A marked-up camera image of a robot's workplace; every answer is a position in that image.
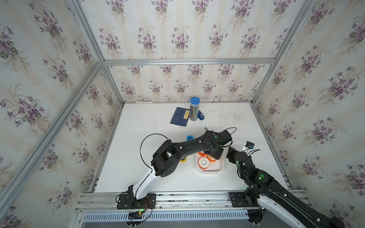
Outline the blue sealing tape roll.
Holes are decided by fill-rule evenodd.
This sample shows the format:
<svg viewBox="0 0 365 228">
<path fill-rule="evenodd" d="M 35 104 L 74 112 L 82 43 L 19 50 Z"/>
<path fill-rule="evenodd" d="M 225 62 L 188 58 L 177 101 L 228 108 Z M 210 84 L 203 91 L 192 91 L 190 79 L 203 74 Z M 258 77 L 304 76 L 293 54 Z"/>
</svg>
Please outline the blue sealing tape roll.
<svg viewBox="0 0 365 228">
<path fill-rule="evenodd" d="M 187 141 L 190 141 L 190 140 L 193 140 L 194 139 L 194 136 L 192 136 L 192 135 L 188 135 L 187 137 L 186 137 L 186 140 Z"/>
</svg>

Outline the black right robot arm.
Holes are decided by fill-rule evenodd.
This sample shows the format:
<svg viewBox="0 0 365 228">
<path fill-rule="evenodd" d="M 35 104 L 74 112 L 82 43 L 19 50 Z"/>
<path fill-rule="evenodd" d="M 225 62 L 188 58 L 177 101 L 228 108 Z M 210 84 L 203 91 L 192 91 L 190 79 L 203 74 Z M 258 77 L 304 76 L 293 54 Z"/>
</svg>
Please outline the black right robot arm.
<svg viewBox="0 0 365 228">
<path fill-rule="evenodd" d="M 247 184 L 243 192 L 230 192 L 234 208 L 252 207 L 248 211 L 249 222 L 259 224 L 265 210 L 280 218 L 292 228 L 343 228 L 337 217 L 328 217 L 308 206 L 285 189 L 264 170 L 255 167 L 252 157 L 245 151 L 229 147 L 229 162 L 237 167 L 238 176 Z"/>
</svg>

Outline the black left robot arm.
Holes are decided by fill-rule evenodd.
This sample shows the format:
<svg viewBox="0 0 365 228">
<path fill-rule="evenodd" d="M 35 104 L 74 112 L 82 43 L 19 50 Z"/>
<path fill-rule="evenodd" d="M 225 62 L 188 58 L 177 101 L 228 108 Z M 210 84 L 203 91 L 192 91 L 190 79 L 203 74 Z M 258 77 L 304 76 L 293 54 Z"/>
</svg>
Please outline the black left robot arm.
<svg viewBox="0 0 365 228">
<path fill-rule="evenodd" d="M 206 130 L 203 135 L 184 142 L 172 142 L 170 139 L 164 143 L 153 154 L 149 170 L 137 184 L 131 185 L 127 190 L 127 204 L 133 208 L 144 199 L 149 187 L 160 178 L 172 174 L 181 159 L 192 154 L 204 152 L 205 154 L 220 159 L 226 144 L 232 142 L 232 136 L 227 131 L 215 132 Z"/>
</svg>

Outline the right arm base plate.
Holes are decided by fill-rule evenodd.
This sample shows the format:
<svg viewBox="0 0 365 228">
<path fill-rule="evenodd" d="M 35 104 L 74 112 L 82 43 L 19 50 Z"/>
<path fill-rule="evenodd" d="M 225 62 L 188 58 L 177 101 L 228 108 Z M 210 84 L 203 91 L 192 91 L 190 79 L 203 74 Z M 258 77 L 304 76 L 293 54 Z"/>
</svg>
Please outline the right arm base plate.
<svg viewBox="0 0 365 228">
<path fill-rule="evenodd" d="M 258 208 L 259 195 L 253 191 L 229 192 L 233 208 Z"/>
</svg>

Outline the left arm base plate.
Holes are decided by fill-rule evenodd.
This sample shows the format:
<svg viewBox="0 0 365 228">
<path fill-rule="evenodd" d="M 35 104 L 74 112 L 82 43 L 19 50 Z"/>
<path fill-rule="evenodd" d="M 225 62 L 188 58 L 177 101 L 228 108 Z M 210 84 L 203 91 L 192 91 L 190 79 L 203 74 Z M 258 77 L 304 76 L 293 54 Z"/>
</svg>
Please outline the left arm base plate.
<svg viewBox="0 0 365 228">
<path fill-rule="evenodd" d="M 142 199 L 134 199 L 134 197 L 128 194 L 121 194 L 117 199 L 118 210 L 129 210 L 129 209 L 155 209 L 156 207 L 156 194 L 147 194 Z"/>
</svg>

